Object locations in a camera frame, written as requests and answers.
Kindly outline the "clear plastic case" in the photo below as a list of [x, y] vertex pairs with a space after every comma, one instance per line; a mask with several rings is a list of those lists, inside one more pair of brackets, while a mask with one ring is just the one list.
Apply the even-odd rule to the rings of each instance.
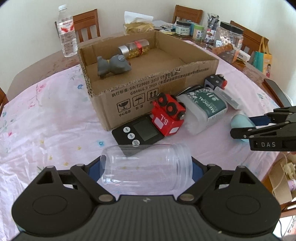
[[234, 97], [231, 97], [230, 94], [228, 94], [225, 90], [216, 87], [214, 89], [214, 92], [221, 98], [223, 99], [225, 102], [227, 102], [227, 104], [229, 104], [232, 108], [239, 110], [241, 109], [241, 104], [239, 101], [235, 100]]

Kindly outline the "red toy train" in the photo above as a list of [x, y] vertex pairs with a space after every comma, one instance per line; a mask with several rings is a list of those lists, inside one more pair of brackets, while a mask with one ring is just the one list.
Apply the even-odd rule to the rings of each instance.
[[174, 95], [161, 92], [153, 101], [152, 123], [168, 137], [177, 133], [184, 123], [186, 107]]

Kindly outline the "glass jar silver lid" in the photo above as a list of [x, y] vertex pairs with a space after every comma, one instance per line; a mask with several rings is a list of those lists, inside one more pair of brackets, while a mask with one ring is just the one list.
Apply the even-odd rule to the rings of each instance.
[[118, 49], [126, 59], [139, 57], [149, 51], [149, 41], [146, 39], [133, 41], [119, 46]]

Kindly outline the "medical cotton swab box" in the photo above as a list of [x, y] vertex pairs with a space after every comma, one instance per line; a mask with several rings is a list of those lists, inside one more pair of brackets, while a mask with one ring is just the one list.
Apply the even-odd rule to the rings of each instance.
[[183, 125], [192, 135], [204, 131], [224, 117], [227, 103], [206, 87], [177, 96], [186, 107]]

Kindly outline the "black toy cube red wheels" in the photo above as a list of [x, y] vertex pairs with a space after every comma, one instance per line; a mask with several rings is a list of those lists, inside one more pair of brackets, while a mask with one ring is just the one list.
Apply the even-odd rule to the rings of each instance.
[[213, 90], [216, 87], [219, 87], [224, 90], [226, 85], [227, 85], [227, 80], [224, 78], [223, 74], [210, 75], [206, 77], [204, 81], [204, 87], [209, 87]]

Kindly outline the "wooden chair left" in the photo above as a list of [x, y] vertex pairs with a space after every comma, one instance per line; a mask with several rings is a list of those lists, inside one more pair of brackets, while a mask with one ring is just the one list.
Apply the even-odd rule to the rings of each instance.
[[0, 88], [0, 115], [3, 112], [4, 106], [8, 103], [8, 98], [6, 97], [6, 94], [4, 91]]

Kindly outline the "clear plastic jar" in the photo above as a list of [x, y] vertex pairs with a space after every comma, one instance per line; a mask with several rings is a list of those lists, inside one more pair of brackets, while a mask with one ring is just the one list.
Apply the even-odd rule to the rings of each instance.
[[115, 195], [163, 195], [192, 183], [191, 153], [184, 144], [119, 145], [105, 148], [98, 183]]

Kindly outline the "clear plastic water bottle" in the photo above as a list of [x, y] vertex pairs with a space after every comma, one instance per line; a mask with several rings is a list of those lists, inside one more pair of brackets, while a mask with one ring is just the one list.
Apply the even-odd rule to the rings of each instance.
[[62, 52], [64, 57], [70, 58], [76, 55], [78, 51], [73, 16], [69, 13], [66, 4], [59, 6], [58, 11], [57, 29]]

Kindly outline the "white jar dark lid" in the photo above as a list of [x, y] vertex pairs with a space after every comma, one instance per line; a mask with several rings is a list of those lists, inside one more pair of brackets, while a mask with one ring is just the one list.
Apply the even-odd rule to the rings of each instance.
[[175, 32], [179, 37], [188, 37], [190, 35], [191, 23], [187, 21], [176, 21]]

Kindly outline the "pink floral tablecloth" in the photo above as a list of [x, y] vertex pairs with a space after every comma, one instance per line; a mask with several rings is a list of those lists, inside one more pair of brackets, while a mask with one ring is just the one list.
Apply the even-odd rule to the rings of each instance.
[[[184, 143], [203, 164], [227, 170], [244, 165], [262, 179], [279, 153], [253, 152], [246, 142], [231, 138], [235, 114], [229, 108], [203, 132], [191, 135], [183, 128], [163, 143]], [[80, 66], [56, 73], [12, 99], [1, 115], [1, 240], [18, 234], [11, 216], [13, 202], [46, 166], [66, 170], [88, 164], [115, 144], [96, 115]]]

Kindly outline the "black digital timer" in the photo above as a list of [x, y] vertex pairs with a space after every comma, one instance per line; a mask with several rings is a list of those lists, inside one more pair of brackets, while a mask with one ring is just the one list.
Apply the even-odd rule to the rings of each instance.
[[153, 145], [164, 138], [149, 115], [125, 123], [111, 133], [119, 145]]

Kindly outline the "teal small box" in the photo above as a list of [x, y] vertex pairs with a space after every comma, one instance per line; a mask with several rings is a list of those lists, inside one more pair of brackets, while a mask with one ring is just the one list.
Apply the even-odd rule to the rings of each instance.
[[193, 35], [193, 32], [194, 32], [194, 27], [195, 27], [196, 23], [191, 22], [190, 24], [191, 24], [191, 26], [190, 26], [190, 36], [192, 36]]

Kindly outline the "small jar green lid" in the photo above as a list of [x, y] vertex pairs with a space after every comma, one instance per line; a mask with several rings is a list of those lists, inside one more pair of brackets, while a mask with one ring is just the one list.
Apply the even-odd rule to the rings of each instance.
[[194, 24], [192, 38], [194, 40], [202, 40], [203, 33], [204, 33], [204, 27], [198, 24]]

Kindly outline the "grey toy figure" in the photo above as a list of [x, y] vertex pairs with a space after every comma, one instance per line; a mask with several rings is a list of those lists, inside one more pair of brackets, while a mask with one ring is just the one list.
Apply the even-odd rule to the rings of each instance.
[[114, 55], [110, 59], [97, 57], [97, 75], [104, 78], [109, 73], [118, 75], [130, 71], [131, 65], [124, 55]]

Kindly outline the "clear pen holder cup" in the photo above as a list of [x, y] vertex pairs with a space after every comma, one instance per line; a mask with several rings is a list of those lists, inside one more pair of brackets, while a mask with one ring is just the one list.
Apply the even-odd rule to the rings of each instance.
[[207, 25], [205, 28], [204, 42], [208, 45], [213, 45], [216, 35], [216, 29], [219, 26], [219, 16], [217, 14], [207, 15]]

